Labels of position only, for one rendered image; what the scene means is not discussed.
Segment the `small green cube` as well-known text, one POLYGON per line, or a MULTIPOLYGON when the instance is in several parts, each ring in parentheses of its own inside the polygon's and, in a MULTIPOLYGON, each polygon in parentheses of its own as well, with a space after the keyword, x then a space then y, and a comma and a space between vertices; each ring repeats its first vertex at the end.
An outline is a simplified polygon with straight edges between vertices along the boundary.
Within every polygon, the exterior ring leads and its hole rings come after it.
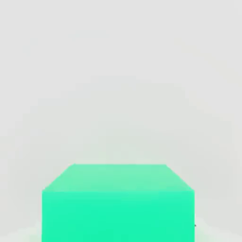
POLYGON ((195 192, 164 164, 73 164, 42 191, 41 242, 195 242, 195 192))

